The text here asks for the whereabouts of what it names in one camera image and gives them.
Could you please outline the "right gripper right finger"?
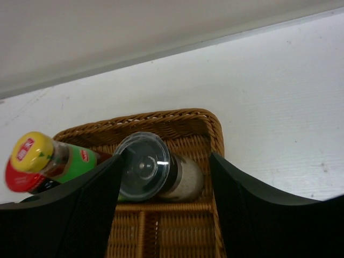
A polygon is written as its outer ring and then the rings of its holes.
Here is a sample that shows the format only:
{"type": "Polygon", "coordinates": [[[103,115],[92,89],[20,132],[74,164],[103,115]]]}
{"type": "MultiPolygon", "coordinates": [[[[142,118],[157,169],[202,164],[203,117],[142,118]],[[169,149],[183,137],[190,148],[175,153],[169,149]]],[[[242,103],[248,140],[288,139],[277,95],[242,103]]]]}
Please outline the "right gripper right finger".
{"type": "Polygon", "coordinates": [[[343,257],[343,197],[296,196],[210,156],[228,257],[343,257]]]}

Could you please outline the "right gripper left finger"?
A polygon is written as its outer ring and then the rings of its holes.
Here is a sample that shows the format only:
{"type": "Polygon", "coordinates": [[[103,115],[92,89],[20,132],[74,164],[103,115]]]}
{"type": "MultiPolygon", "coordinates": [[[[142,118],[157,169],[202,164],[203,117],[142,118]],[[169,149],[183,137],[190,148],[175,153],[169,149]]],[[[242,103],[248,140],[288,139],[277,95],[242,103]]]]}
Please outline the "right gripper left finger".
{"type": "Polygon", "coordinates": [[[104,257],[123,159],[19,203],[1,204],[1,257],[104,257]]]}

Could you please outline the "red lid sauce jar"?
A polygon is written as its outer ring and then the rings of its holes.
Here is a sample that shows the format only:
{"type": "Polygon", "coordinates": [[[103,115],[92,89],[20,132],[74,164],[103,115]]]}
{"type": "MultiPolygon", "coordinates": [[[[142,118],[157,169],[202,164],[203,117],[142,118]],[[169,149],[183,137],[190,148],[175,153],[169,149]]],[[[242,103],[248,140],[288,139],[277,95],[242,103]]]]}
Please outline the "red lid sauce jar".
{"type": "Polygon", "coordinates": [[[27,174],[16,170],[10,159],[6,164],[4,175],[6,186],[13,192],[28,192],[36,195],[60,185],[59,182],[41,174],[27,174]]]}

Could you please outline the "green label yellow cap bottle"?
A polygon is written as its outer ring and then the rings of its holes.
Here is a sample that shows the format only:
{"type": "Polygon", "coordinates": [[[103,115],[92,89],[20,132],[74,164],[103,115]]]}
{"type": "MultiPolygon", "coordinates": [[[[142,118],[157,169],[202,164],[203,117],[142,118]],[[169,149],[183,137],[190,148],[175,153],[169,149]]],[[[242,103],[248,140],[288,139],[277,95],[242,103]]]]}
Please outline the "green label yellow cap bottle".
{"type": "Polygon", "coordinates": [[[15,144],[10,161],[19,172],[40,174],[62,184],[89,172],[111,156],[55,141],[41,132],[29,132],[15,144]]]}

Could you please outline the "grey lid white shaker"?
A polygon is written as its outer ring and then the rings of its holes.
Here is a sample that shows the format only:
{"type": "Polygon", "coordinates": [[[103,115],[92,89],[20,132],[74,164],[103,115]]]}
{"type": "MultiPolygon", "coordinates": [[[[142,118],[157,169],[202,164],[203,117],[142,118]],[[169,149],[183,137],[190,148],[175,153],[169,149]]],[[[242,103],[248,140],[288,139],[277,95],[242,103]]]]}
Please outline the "grey lid white shaker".
{"type": "Polygon", "coordinates": [[[124,160],[119,201],[161,198],[169,202],[190,202],[202,193],[204,176],[199,165],[173,153],[154,133],[133,133],[114,153],[124,160]]]}

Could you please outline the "brown wicker divided basket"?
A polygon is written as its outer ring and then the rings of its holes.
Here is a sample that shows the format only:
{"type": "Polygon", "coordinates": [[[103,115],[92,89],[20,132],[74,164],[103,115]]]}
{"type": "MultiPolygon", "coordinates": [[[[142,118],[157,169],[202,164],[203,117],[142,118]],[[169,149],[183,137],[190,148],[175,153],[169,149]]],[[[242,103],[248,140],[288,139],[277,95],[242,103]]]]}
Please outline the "brown wicker divided basket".
{"type": "Polygon", "coordinates": [[[204,176],[203,190],[189,203],[119,203],[105,256],[224,257],[209,157],[225,152],[221,124],[212,112],[191,108],[132,114],[68,128],[54,139],[111,153],[139,131],[159,135],[174,153],[195,161],[204,176]]]}

